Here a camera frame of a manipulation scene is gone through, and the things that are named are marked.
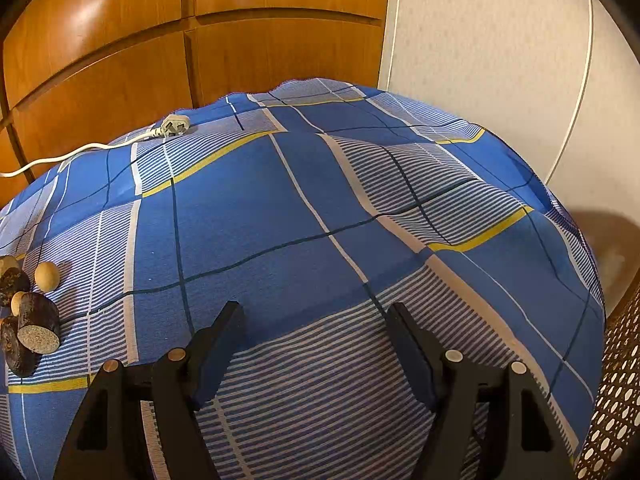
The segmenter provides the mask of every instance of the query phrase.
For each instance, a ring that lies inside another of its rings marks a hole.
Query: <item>tablecloth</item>
[[[48,294],[62,346],[33,377],[3,366],[0,381],[2,446],[25,478],[52,478],[105,360],[153,362],[227,300],[244,307],[246,340],[197,415],[224,479],[408,478],[433,414],[386,336],[394,301],[469,359],[525,362],[577,455],[602,290],[569,213],[498,137],[320,78],[177,113],[185,135],[83,153],[0,213],[0,254],[32,278],[41,261],[62,272]],[[168,478],[153,405],[142,413]],[[479,404],[480,438],[485,418]],[[478,452],[472,439],[462,478]]]

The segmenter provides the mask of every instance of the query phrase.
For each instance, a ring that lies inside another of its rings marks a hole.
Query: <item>bedsheet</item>
[[[0,212],[0,254],[62,272],[62,346],[27,379],[2,363],[0,440],[25,478],[52,478],[105,360],[155,361],[227,300],[246,340],[197,414],[224,479],[409,477],[433,415],[385,335],[395,301],[476,362],[524,361],[579,453],[602,367],[593,254],[498,137],[321,78],[177,113],[187,134],[76,156]],[[481,438],[485,406],[475,420]],[[461,478],[478,453],[471,440]]]

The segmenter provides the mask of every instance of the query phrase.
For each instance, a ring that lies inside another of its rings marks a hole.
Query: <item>white cable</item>
[[[32,168],[33,166],[36,166],[38,164],[47,164],[50,162],[64,162],[68,158],[75,156],[78,153],[82,153],[85,150],[90,150],[92,148],[98,148],[100,150],[113,150],[114,148],[122,148],[123,146],[129,146],[134,142],[140,142],[140,140],[144,140],[149,137],[157,137],[157,136],[158,136],[157,130],[150,130],[148,132],[145,132],[143,134],[133,137],[133,139],[129,139],[126,142],[121,142],[120,144],[114,144],[113,146],[109,144],[101,144],[100,142],[92,142],[91,144],[86,144],[81,148],[78,148],[77,150],[73,150],[72,152],[67,153],[66,155],[56,156],[53,158],[40,158],[38,160],[34,160],[33,162],[30,162],[29,164],[27,164],[25,167],[20,168],[20,170],[13,171],[11,173],[0,173],[0,177],[9,178],[12,176],[20,175],[21,173],[27,171],[29,168]]]
[[[133,139],[126,140],[125,142],[121,142],[120,144],[114,144],[113,146],[111,146],[109,144],[101,144],[100,142],[92,142],[91,144],[86,144],[82,146],[82,148],[73,150],[71,153],[67,153],[66,155],[57,156],[54,158],[40,158],[39,160],[34,160],[33,162],[27,164],[25,167],[20,168],[20,170],[13,171],[11,173],[0,172],[0,177],[9,178],[12,176],[20,175],[21,173],[27,171],[33,166],[36,166],[37,164],[64,162],[68,158],[71,158],[78,153],[82,153],[85,150],[90,150],[92,148],[97,148],[98,150],[113,150],[115,148],[122,148],[123,146],[130,146],[134,142],[140,142],[140,140],[154,139],[158,137],[179,136],[185,133],[189,129],[189,126],[191,126],[191,120],[187,116],[169,114],[164,118],[159,128],[147,130],[145,133],[139,134],[138,136],[133,137]]]

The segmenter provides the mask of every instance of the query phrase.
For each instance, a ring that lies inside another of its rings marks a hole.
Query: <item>beige wallpaper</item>
[[[640,66],[610,16],[597,0],[395,1],[380,88],[482,124],[550,178],[611,310],[640,264]]]

